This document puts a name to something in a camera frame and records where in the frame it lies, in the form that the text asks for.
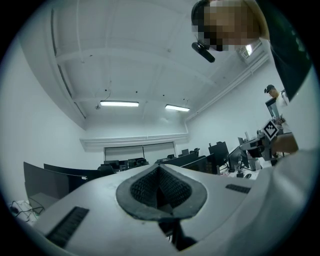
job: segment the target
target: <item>ceiling light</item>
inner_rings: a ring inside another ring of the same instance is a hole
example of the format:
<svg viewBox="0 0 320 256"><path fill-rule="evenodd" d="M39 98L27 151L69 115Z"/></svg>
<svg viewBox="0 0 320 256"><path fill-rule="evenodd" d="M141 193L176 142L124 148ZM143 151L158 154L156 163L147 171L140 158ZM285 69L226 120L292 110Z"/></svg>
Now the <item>ceiling light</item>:
<svg viewBox="0 0 320 256"><path fill-rule="evenodd" d="M248 52L248 55L250 56L252 54L252 47L251 47L251 44L248 44L246 47L246 50Z"/></svg>
<svg viewBox="0 0 320 256"><path fill-rule="evenodd" d="M132 101L114 101L114 100L101 100L101 106L114 106L114 107L138 107L139 102Z"/></svg>
<svg viewBox="0 0 320 256"><path fill-rule="evenodd" d="M166 105L165 108L167 110L178 110L178 111L185 111L188 112L190 108L181 107L181 106L173 106L173 105Z"/></svg>

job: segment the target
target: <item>white ceiling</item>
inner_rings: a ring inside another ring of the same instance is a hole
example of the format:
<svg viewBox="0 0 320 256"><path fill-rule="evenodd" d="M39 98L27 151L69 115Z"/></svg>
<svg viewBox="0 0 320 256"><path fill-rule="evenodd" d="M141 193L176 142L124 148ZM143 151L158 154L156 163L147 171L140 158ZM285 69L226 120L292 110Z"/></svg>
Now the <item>white ceiling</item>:
<svg viewBox="0 0 320 256"><path fill-rule="evenodd" d="M85 116L165 116L165 105L172 104L189 107L181 113L187 118L248 67L236 52L213 52L209 63L191 48L196 1L70 0L56 6L56 61ZM109 95L140 105L96 110Z"/></svg>

